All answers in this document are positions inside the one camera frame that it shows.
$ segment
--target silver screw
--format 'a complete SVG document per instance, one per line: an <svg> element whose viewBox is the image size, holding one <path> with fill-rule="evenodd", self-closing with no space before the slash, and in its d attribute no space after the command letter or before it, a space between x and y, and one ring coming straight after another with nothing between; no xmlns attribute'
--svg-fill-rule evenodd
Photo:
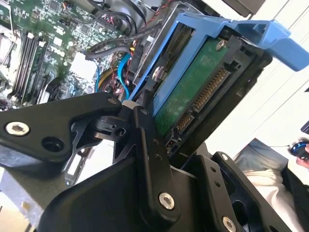
<svg viewBox="0 0 309 232"><path fill-rule="evenodd" d="M222 222L229 232L236 232L236 226L228 217L223 217Z"/></svg>
<svg viewBox="0 0 309 232"><path fill-rule="evenodd" d="M148 112L147 112L146 110L141 109L140 111L141 111L143 114L148 115Z"/></svg>
<svg viewBox="0 0 309 232"><path fill-rule="evenodd" d="M153 80L155 80L155 79L158 77L159 72L160 72L160 70L161 70L162 68L163 68L163 67L158 66L158 67L155 69L154 74L153 74L153 76L152 76L152 79L153 79Z"/></svg>
<svg viewBox="0 0 309 232"><path fill-rule="evenodd" d="M228 161L228 157L225 154L222 154L222 157L225 161Z"/></svg>
<svg viewBox="0 0 309 232"><path fill-rule="evenodd" d="M117 101L114 98L108 98L108 101L112 104L117 104Z"/></svg>
<svg viewBox="0 0 309 232"><path fill-rule="evenodd" d="M167 192L160 193L159 201L160 204L168 210L172 210L175 207L174 199Z"/></svg>
<svg viewBox="0 0 309 232"><path fill-rule="evenodd" d="M5 126L5 130L14 136L24 136L29 133L30 128L23 122L10 122Z"/></svg>
<svg viewBox="0 0 309 232"><path fill-rule="evenodd" d="M217 51L220 51L224 46L225 46L225 41L224 41L224 40L221 40L221 41L217 44L216 50L217 50Z"/></svg>

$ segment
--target black metal bracket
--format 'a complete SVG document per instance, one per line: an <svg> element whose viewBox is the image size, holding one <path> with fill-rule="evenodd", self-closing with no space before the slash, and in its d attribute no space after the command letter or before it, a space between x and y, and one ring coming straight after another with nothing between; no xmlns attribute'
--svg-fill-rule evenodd
<svg viewBox="0 0 309 232"><path fill-rule="evenodd" d="M120 110L121 103L110 94L96 93L1 112L0 165L42 177L59 174L77 152L76 138L87 123L98 116L116 116ZM29 131L12 135L7 128L11 122L22 122Z"/></svg>

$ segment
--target cable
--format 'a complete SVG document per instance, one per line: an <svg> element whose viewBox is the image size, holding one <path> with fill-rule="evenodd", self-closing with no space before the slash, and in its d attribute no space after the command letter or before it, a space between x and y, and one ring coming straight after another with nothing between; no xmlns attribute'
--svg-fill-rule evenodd
<svg viewBox="0 0 309 232"><path fill-rule="evenodd" d="M109 55L115 51L124 51L127 53L130 53L129 47L128 46L118 46L115 48L111 48L102 52L99 52L100 50L102 50L105 46L110 45L110 44L119 44L119 43L128 43L130 41L134 41L135 39L139 39L142 38L148 34L151 34L157 30L159 30L162 27L161 23L158 23L150 28L148 28L145 31L142 31L138 34L135 35L131 35L131 36L124 36L124 37L120 37L117 39L111 39L111 40L106 40L106 41L102 41L99 42L95 45L93 45L92 47L90 47L87 51L86 51L86 57L88 59L96 59L96 58L101 58L103 56Z"/></svg>
<svg viewBox="0 0 309 232"><path fill-rule="evenodd" d="M126 98L125 100L129 99L129 90L127 89L125 83L122 80L122 70L124 69L125 64L127 63L127 61L131 58L130 54L126 54L120 61L119 67L118 67L118 78L120 83L122 84L122 86L124 87L125 91L126 91Z"/></svg>
<svg viewBox="0 0 309 232"><path fill-rule="evenodd" d="M130 19L132 20L132 22L133 22L133 26L134 26L135 33L138 32L138 31L137 31L136 22L135 22L135 20L134 20L130 15L128 15L128 14L126 14L126 13L123 13L123 12L110 12L110 11L106 11L106 10L100 8L98 5L104 5L105 1L102 1L102 2L94 1L94 0L87 0L87 1L88 1L93 7L95 7L97 10L99 10L100 12L102 12L103 14L107 14L107 15L118 15L118 16L122 15L122 16L124 16L124 17L125 17L124 20L128 23L128 25L131 24L131 23L130 23L130 20L129 20L129 18L130 18Z"/></svg>
<svg viewBox="0 0 309 232"><path fill-rule="evenodd" d="M111 75L111 74L112 74L112 70L111 70L111 69L109 69L109 70L107 70L106 72L104 72L104 73L101 74L101 79L100 79L100 81L99 81L99 83L98 83L98 88L99 88L99 89L101 88L101 85L102 85L102 83L104 82L104 80L105 80L109 75Z"/></svg>
<svg viewBox="0 0 309 232"><path fill-rule="evenodd" d="M99 81L99 79L100 79L100 67L98 66L98 64L95 62L95 61L93 61L95 64L96 64L96 66L97 66L97 81L96 81L96 86L95 86L95 91L96 91L96 93L98 92L98 81Z"/></svg>
<svg viewBox="0 0 309 232"><path fill-rule="evenodd" d="M130 48L129 48L129 46L123 45L123 46L113 47L113 48L107 49L107 50L102 51L102 52L94 52L94 53L87 53L86 52L86 57L88 59L98 59L98 58L108 56L108 55L115 53L115 52L130 53Z"/></svg>
<svg viewBox="0 0 309 232"><path fill-rule="evenodd" d="M96 18L94 18L93 20L88 21L88 22L79 20L78 18L75 18L75 17L71 14L70 11L68 11L67 6L65 5L65 3L63 3L62 5L63 5L63 8L64 8L65 12L68 14L68 16L69 16L75 23L83 24L83 25L89 25L89 24L95 23L95 22L98 20L98 18L99 18L99 17L96 17Z"/></svg>

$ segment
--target black cable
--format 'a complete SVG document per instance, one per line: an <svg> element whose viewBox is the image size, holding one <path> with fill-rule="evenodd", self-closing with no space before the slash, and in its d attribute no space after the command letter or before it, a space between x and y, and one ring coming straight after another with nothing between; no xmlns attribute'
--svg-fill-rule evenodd
<svg viewBox="0 0 309 232"><path fill-rule="evenodd" d="M103 51L103 52L100 52L100 50L102 50L104 47L106 47L107 45L110 45L110 44L126 44L128 42L131 42L135 39L139 39L139 38L142 38L148 34L151 34L157 30L159 30L160 28L162 27L161 23L158 23L150 28L148 28L147 30L145 31L142 31L138 34L135 34L135 35L131 35L131 36L124 36L124 37L120 37L120 38L117 38L117 39L111 39L111 40L107 40L107 41L102 41L102 42L99 42L95 45L93 45L91 48L89 48L87 51L86 51L86 57L88 59L96 59L96 58L101 58L103 56L106 56L106 55L109 55L111 54L111 49L108 49L106 51Z"/></svg>
<svg viewBox="0 0 309 232"><path fill-rule="evenodd" d="M101 57L108 56L108 55L110 55L114 52L130 53L130 48L129 48L129 46L122 45L122 46L117 46L117 47L107 49L107 50L102 51L102 52L94 52L94 53L91 53L91 54L86 53L86 56L87 56L88 59L98 59L98 58L101 58Z"/></svg>
<svg viewBox="0 0 309 232"><path fill-rule="evenodd" d="M123 12L110 12L110 11L106 11L106 10L104 10L104 9L102 9L102 8L100 8L99 6L98 6L98 4L100 4L100 5L104 5L104 3L105 3L105 1L102 1L102 2L100 2L100 1L94 1L94 0L87 0L93 7L95 7L97 10L99 10L100 12L102 12L103 14L107 14L107 15L118 15L118 16L120 16L120 15L122 15L123 17L124 17L124 20L128 23L128 24L131 24L130 23L130 20L129 20L129 18L132 20L132 22L133 22L133 26L134 26L134 30L135 30L135 33L137 33L138 31L137 31L137 26L136 26L136 22L135 22L135 20L130 16L130 15L128 15L128 14L126 14L126 13L123 13Z"/></svg>

